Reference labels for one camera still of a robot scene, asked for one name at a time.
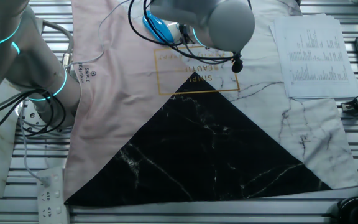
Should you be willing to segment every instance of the black marble-pattern cloth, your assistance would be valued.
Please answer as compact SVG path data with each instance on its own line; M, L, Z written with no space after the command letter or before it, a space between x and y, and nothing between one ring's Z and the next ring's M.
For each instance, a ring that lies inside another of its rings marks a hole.
M194 85L214 90L188 80L178 91ZM329 189L220 93L198 93L173 95L67 204L244 200Z

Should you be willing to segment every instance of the black cable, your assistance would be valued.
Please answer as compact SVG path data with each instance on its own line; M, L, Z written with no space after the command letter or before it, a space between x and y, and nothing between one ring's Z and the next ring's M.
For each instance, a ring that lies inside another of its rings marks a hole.
M23 94L23 93L25 93L25 92L18 93L18 94L16 94L16 95L10 97L9 99L7 99L7 100L3 101L2 103L0 103L0 106L5 105L6 103L8 103L8 102L14 100L16 97L20 96L20 95Z
M150 3L147 5L146 8L149 8L149 6L154 2L155 0L151 0Z
M8 117L11 115L11 113L16 109L17 106L19 106L20 103L22 103L23 100L25 100L28 96L31 94L25 93L17 102L16 104L9 110L9 112L3 117L3 119L0 121L0 126L8 119Z
M355 97L352 101L351 101L351 105L353 106L353 108L358 112L358 96ZM349 113L350 116L354 117L354 118L358 118L358 113L357 114L352 114Z
M131 1L131 3L129 4L129 9L128 9L128 21L129 21L129 25L130 27L132 28L132 30L141 38L145 39L145 40L148 40L149 42L152 42L152 43L155 43L155 44L160 44L160 45L164 45L164 46L169 46L170 48L172 48L173 50L177 51L178 53L181 53L182 55L188 57L188 58L193 58L193 59L200 59L200 60L234 60L236 58L236 55L233 56L233 57L229 57L229 58L207 58L207 57L195 57L195 56L192 56L191 54L187 54L179 49L177 49L176 46L172 45L172 44L169 44L164 38L161 37L161 35L155 30L154 26L152 25L151 21L150 21L150 18L147 16L147 1L145 0L144 1L144 16L146 18L146 21L147 23L149 24L149 26L151 27L151 29L153 30L153 32L155 32L155 34L157 35L157 37L159 37L163 43L161 42L157 42L155 40L151 40L145 36L143 36L142 34L140 34L136 28L134 27L133 23L132 23L132 17L131 17L131 12L132 12L132 7L133 7L133 4L134 4L134 0Z
M167 40L166 36L165 36L161 31L159 31L159 32L163 35L164 39ZM179 42L179 43L177 43L177 44L171 44L171 45L172 45L172 46L179 46L179 45L182 45L182 44L183 44L183 41L181 41L181 42Z
M143 13L144 13L144 17L147 21L147 23L149 24L149 26L151 27L151 29L153 30L153 32L155 33L155 35L157 35L162 41L164 41L164 44L169 46L171 49L177 51L178 53L181 53L182 55L188 57L188 58L193 58L193 59L200 59L200 60L234 60L236 59L238 56L236 56L237 54L235 54L233 57L219 57L219 58L216 58L216 57L195 57L195 56L192 56L191 54L188 54L188 53L185 53L179 49L177 49L176 47L170 45L166 40L164 40L160 34L154 29L154 26L152 25L151 21L150 21L150 18L148 17L147 15L147 1L145 0L144 3L143 3Z
M55 116L55 110L53 109L53 103L51 103L51 99L55 99L54 98L54 96L51 94L51 93L49 93L49 95L50 95L50 97L46 97L46 96L44 96L45 97L45 99L48 101L48 103L49 103L49 107L50 107L50 113L51 113L51 115L50 115L50 118L49 118L49 121L48 121L48 123L47 123L47 125L45 125L40 131L38 131L38 132L33 132L33 131L30 131L30 130L27 130L26 129L26 131L27 132L29 132L29 133L31 133L31 134L28 134L28 135L26 135L26 137L32 137L32 136L35 136L35 135L38 135L38 134L43 134L43 133L45 133L47 130L48 130L48 128L49 128L49 126L51 126L51 124L52 124L52 121L53 121L53 117Z
M129 9L128 9L128 21L129 21L129 25L130 27L132 28L132 30L135 32L135 34L137 34L139 37L145 39L145 40L148 40L149 42L152 42L152 43L155 43L155 44L160 44L160 45L165 45L165 46L168 46L168 44L164 44L164 43L161 43L161 42L157 42L155 40L152 40L152 39L149 39L145 36L143 36L142 34L140 34L134 27L133 23L132 23L132 17L131 17L131 12L132 12L132 7L134 5L134 2L135 0L132 0L131 3L129 3Z
M185 35L182 34L181 37L182 37L183 42L185 43L186 49L189 51L190 54L192 54L193 56L195 56L194 53L190 50L190 48L189 48L187 42L184 40L184 39L185 39ZM199 61L199 62L202 62L202 63L205 63L205 64L208 64L208 65L220 65L220 64L222 64L222 63L225 63L225 62L230 61L230 60L226 60L226 61L223 61L223 62L217 62L217 61L212 60L212 61L214 61L214 62L205 62L205 61L202 60L202 59L195 59L195 60L197 60L197 61Z
M250 0L248 0L248 5L249 5L249 8L252 10L252 4L251 4Z
M37 91L34 90L34 91L30 91L30 92L28 92L28 93L29 93L29 95L31 95L31 94L33 94L33 93L37 93ZM23 94L19 95L18 97L16 97L16 99L12 100L11 102L8 102L6 105L0 107L0 111L3 110L3 109L5 109L5 108L7 108L8 106L11 106L12 104L14 104L17 100L19 100L19 99L22 98L22 97L23 97Z
M56 100L56 102L59 104L59 106L60 106L60 107L62 108L62 110L63 110L63 119L62 119L62 121L61 121L58 125L56 125L54 128L52 128L51 130L42 131L42 130L44 130L45 128L47 128L48 126L51 125L51 123L52 123L52 118L53 118L53 116L51 116L51 120L48 122L48 124L47 124L41 131L39 131L39 132L37 132L37 133L33 133L33 134L26 135L26 137L32 137L32 136L36 136L36 135L38 135L38 134L51 133L52 131L58 129L58 128L65 122L66 116L67 116L67 112L66 112L65 107L63 106L62 102L61 102L58 98L53 97L53 99Z

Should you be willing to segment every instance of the metal slatted table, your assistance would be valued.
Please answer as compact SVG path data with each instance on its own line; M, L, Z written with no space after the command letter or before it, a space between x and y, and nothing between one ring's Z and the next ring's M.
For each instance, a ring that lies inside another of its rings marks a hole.
M33 0L30 5L39 18L56 22L73 32L71 1ZM346 49L358 79L354 46L358 37L358 4L351 0L303 0L301 9L305 15L325 13L341 21ZM62 59L68 39L48 27L43 37ZM358 118L342 112L340 104L343 101L336 100L358 168ZM30 168L64 166L69 144L69 135L30 139ZM24 169L23 149L21 137L16 137L4 198L0 198L0 223L38 223L35 179ZM97 210L70 208L70 216L72 223L329 223L329 209L339 200L352 196L358 196L358 187L244 202L174 203Z

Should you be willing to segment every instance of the power strip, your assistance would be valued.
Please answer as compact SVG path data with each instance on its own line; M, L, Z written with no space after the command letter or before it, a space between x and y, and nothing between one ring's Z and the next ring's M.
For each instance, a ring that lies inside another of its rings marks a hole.
M37 180L37 202L40 224L70 224L68 207L63 200L63 169L56 167L42 170L39 177L50 177L50 186Z

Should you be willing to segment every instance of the white cable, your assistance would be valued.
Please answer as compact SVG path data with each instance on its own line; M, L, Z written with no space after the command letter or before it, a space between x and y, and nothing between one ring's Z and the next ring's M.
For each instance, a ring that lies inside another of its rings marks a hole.
M22 131L23 145L24 145L24 167L29 172L29 174L31 176L33 176L33 177L37 178L39 181L41 181L41 183L43 183L45 187L49 187L49 185L50 185L50 177L39 177L39 176L35 175L30 170L29 165L27 164L27 139L25 137L25 132L24 132L24 128L23 128L23 111L24 111L24 107L22 107L22 110L20 112L20 129Z
M103 22L119 7L121 6L122 4L124 4L125 2L128 2L130 0L126 0L126 1L123 1L122 3L118 4L118 6L116 6L107 16L106 18L104 18L102 20L102 22L100 23L99 25L99 29L98 29L98 37L99 37L99 41L100 41L100 44L102 46L102 52L99 56L97 56L96 58L94 59L91 59L91 60L87 60L85 62L72 62L72 63L69 63L68 65L65 66L65 68L70 68L72 65L78 65L78 64L82 64L82 63L89 63L89 62L94 62L95 60L101 58L104 54L104 44L103 44L103 41L102 41L102 38L100 37L100 27L102 26Z

